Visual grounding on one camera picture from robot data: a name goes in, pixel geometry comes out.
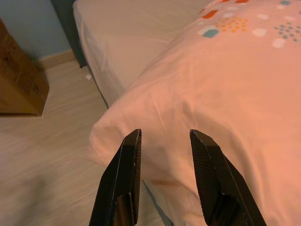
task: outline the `baseboard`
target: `baseboard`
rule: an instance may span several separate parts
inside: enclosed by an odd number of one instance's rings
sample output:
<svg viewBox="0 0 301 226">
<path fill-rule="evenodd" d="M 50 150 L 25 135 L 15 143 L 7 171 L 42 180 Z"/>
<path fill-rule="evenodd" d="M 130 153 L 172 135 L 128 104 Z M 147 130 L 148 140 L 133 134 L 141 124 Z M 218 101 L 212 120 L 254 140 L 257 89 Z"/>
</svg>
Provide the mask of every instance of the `baseboard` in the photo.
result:
<svg viewBox="0 0 301 226">
<path fill-rule="evenodd" d="M 73 60 L 76 60 L 76 58 L 74 53 L 70 49 L 58 54 L 43 57 L 36 61 L 36 65 L 39 70 L 45 70 L 47 68 L 54 67 Z"/>
</svg>

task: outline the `white bedsheet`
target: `white bedsheet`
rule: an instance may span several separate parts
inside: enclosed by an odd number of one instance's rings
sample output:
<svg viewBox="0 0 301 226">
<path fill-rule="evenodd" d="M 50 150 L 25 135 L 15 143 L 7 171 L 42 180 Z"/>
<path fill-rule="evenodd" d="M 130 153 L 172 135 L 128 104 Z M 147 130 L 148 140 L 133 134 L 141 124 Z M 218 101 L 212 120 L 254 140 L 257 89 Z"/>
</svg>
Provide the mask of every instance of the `white bedsheet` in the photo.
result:
<svg viewBox="0 0 301 226">
<path fill-rule="evenodd" d="M 268 226 L 301 222 L 301 1 L 217 0 L 94 125 L 107 165 L 142 130 L 142 178 L 176 226 L 205 226 L 190 129 L 244 176 Z"/>
<path fill-rule="evenodd" d="M 210 0 L 77 0 L 87 62 L 108 105 Z"/>
</svg>

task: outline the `teal dot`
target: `teal dot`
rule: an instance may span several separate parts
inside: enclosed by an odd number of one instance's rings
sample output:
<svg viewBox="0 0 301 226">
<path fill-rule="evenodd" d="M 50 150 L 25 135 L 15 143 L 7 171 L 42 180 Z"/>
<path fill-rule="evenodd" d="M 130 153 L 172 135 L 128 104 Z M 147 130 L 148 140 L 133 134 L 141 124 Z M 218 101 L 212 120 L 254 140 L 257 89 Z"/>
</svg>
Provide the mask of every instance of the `teal dot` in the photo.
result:
<svg viewBox="0 0 301 226">
<path fill-rule="evenodd" d="M 214 36 L 216 36 L 218 33 L 218 30 L 216 29 L 212 29 L 212 30 L 209 30 L 209 31 L 206 31 L 203 36 L 206 37 L 206 38 L 213 38 Z"/>
<path fill-rule="evenodd" d="M 284 0 L 284 1 L 281 1 L 280 4 L 288 6 L 289 4 L 291 4 L 291 2 Z"/>
</svg>

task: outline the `small white debris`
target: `small white debris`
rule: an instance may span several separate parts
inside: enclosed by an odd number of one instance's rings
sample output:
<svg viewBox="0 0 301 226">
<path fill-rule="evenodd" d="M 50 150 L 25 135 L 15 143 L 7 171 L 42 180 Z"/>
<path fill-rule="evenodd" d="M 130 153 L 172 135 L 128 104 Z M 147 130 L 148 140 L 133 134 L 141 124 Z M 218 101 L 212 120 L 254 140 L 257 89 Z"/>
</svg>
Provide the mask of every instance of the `small white debris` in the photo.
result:
<svg viewBox="0 0 301 226">
<path fill-rule="evenodd" d="M 92 79 L 92 75 L 91 75 L 91 74 L 87 74 L 87 75 L 85 76 L 85 78 L 86 78 L 88 81 L 90 81 L 90 80 Z"/>
</svg>

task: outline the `colorful dot pattern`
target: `colorful dot pattern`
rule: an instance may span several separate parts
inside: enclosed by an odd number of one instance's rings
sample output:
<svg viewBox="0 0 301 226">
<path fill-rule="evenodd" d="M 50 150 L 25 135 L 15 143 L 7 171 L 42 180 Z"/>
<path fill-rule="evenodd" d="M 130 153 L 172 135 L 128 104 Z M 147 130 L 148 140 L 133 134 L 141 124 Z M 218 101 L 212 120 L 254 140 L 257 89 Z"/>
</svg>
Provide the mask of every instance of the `colorful dot pattern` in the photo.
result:
<svg viewBox="0 0 301 226">
<path fill-rule="evenodd" d="M 247 31 L 248 19 L 239 18 L 237 16 L 233 18 L 225 18 L 219 21 L 215 26 L 219 28 L 222 32 L 238 32 Z"/>
<path fill-rule="evenodd" d="M 291 38 L 293 41 L 301 40 L 301 26 L 299 25 L 293 25 L 292 23 L 288 22 L 285 25 L 282 24 L 274 27 L 274 29 L 278 31 L 278 34 L 283 39 Z"/>
</svg>

